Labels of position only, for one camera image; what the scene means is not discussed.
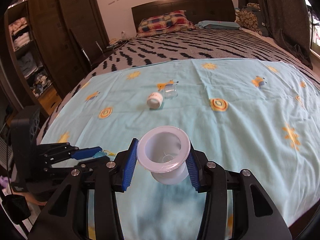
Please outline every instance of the blue cloth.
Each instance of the blue cloth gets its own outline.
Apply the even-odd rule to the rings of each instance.
[[[148,95],[167,82],[178,82],[178,96],[150,110]],[[132,138],[162,125],[183,129],[195,149],[226,170],[251,170],[287,225],[320,198],[319,91],[283,62],[190,59],[95,76],[42,143],[100,146],[114,159]],[[125,239],[196,239],[205,194],[189,178],[163,185],[137,163],[131,186],[116,197]]]
[[[222,30],[239,30],[240,29],[240,25],[235,22],[202,21],[202,22],[198,22],[196,26],[201,29],[206,28],[206,26],[209,26],[207,27],[208,29],[222,29]]]

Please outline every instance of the metal bolt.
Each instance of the metal bolt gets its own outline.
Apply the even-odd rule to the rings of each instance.
[[[74,169],[73,171],[71,171],[72,176],[78,176],[79,174],[80,174],[80,171],[78,169]]]
[[[216,164],[214,162],[207,162],[207,166],[208,168],[213,169],[216,167]]]
[[[250,176],[250,175],[251,175],[251,172],[248,171],[248,170],[243,170],[243,171],[242,171],[242,174],[243,174],[244,176]]]
[[[116,166],[116,163],[115,163],[115,162],[108,162],[108,163],[107,163],[107,167],[108,167],[108,168],[113,168],[114,166]]]

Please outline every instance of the circular spiral print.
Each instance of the circular spiral print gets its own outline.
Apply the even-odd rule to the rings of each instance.
[[[213,111],[224,112],[228,109],[228,102],[221,98],[210,99],[210,106]]]
[[[99,118],[107,118],[112,113],[112,107],[107,107],[103,110],[101,110],[100,114],[98,115]]]

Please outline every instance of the zebra print blanket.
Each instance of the zebra print blanket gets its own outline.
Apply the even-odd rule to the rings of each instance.
[[[55,109],[38,135],[41,142],[49,126],[63,106],[91,77],[129,67],[188,58],[254,58],[283,61],[294,65],[320,89],[316,74],[298,60],[269,43],[239,30],[203,30],[169,33],[129,41],[84,78]]]

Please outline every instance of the chair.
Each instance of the chair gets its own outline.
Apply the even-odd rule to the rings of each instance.
[[[70,29],[73,37],[78,43],[82,53],[90,64],[90,69],[93,70],[101,62],[106,60],[111,53],[104,53],[99,43],[94,40],[94,37],[87,35],[86,26],[79,25]]]

